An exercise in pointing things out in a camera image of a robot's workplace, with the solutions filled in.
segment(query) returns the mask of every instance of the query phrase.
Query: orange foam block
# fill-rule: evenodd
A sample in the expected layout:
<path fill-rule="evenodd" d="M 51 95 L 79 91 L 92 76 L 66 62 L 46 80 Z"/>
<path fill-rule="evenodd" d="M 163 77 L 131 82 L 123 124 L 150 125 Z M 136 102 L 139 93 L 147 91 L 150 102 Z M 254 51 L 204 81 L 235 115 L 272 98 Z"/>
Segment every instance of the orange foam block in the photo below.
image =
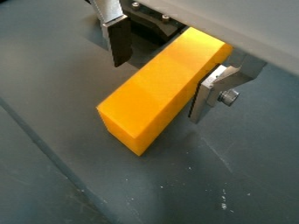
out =
<path fill-rule="evenodd" d="M 140 156 L 183 106 L 199 81 L 232 47 L 190 28 L 98 105 L 107 130 Z"/>

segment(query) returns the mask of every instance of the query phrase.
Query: gray work surface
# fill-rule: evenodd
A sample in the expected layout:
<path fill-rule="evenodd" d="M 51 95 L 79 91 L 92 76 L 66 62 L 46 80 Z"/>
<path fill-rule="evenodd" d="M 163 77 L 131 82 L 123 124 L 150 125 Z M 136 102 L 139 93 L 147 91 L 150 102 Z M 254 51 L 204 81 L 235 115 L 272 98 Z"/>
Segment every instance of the gray work surface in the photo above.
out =
<path fill-rule="evenodd" d="M 108 223 L 0 102 L 0 223 Z"/>
<path fill-rule="evenodd" d="M 298 0 L 139 0 L 299 75 Z"/>
<path fill-rule="evenodd" d="M 267 66 L 195 125 L 188 107 L 138 157 L 98 104 L 152 57 L 110 63 L 84 1 L 0 4 L 0 95 L 36 145 L 112 223 L 299 222 L 299 80 Z"/>

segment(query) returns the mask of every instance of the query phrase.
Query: scratch on surface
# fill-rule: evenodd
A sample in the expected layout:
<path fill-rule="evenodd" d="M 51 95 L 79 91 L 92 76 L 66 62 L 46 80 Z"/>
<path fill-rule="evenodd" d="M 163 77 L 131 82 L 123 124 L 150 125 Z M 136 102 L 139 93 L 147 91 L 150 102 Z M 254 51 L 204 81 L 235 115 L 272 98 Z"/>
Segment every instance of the scratch on surface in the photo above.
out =
<path fill-rule="evenodd" d="M 126 196 L 126 205 L 127 205 L 130 211 L 134 213 L 134 216 L 135 216 L 138 222 L 139 222 L 139 223 L 143 223 L 143 221 L 142 221 L 142 219 L 140 219 L 140 214 L 139 214 L 139 212 L 136 211 L 136 209 L 131 206 L 130 200 L 131 200 L 131 199 L 128 198 L 128 196 Z"/>
<path fill-rule="evenodd" d="M 4 167 L 4 170 L 5 170 L 5 176 L 9 178 L 9 179 L 12 179 L 15 182 L 17 182 L 17 183 L 20 183 L 20 184 L 23 184 L 23 185 L 25 185 L 25 186 L 30 186 L 31 185 L 31 183 L 28 183 L 28 182 L 25 182 L 25 181 L 23 181 L 23 180 L 20 180 L 17 177 L 15 177 L 15 175 L 9 172 L 9 167 L 8 167 L 8 165 L 5 164 L 5 162 L 0 159 L 0 165 Z"/>
<path fill-rule="evenodd" d="M 226 159 L 220 156 L 220 154 L 218 153 L 218 151 L 215 150 L 215 148 L 210 145 L 210 143 L 206 141 L 206 139 L 202 137 L 200 140 L 206 143 L 206 145 L 210 147 L 210 149 L 212 150 L 212 152 L 215 153 L 215 155 L 218 156 L 219 160 L 222 161 L 222 163 L 224 164 L 226 168 L 228 169 L 228 171 L 232 173 L 232 169 L 230 167 L 230 163 L 226 161 Z"/>

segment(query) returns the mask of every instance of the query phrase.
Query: silver bracket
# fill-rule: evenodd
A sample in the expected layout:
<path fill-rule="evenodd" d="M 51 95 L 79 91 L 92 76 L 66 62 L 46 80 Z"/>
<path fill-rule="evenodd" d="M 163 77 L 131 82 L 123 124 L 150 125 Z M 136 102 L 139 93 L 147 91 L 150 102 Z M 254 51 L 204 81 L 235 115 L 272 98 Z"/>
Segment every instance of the silver bracket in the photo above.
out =
<path fill-rule="evenodd" d="M 199 84 L 190 118 L 198 123 L 210 107 L 216 101 L 231 106 L 239 97 L 239 92 L 232 89 L 236 86 L 252 81 L 267 63 L 255 56 L 234 49 L 228 58 L 228 67 L 219 66 L 207 79 Z"/>
<path fill-rule="evenodd" d="M 130 17 L 123 13 L 119 0 L 90 0 L 90 3 L 98 13 L 114 65 L 119 67 L 132 56 Z"/>

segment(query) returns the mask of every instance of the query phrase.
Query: dark gray table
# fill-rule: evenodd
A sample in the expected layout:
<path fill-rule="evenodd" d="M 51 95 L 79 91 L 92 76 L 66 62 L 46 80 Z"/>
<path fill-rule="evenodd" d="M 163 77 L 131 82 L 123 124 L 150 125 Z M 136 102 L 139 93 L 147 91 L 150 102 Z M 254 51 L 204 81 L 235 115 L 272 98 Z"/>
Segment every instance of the dark gray table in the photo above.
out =
<path fill-rule="evenodd" d="M 108 223 L 0 102 L 0 223 Z"/>
<path fill-rule="evenodd" d="M 28 135 L 112 223 L 299 222 L 299 80 L 274 66 L 199 125 L 188 107 L 142 157 L 95 107 L 159 49 L 110 64 L 84 1 L 0 5 L 0 95 Z"/>

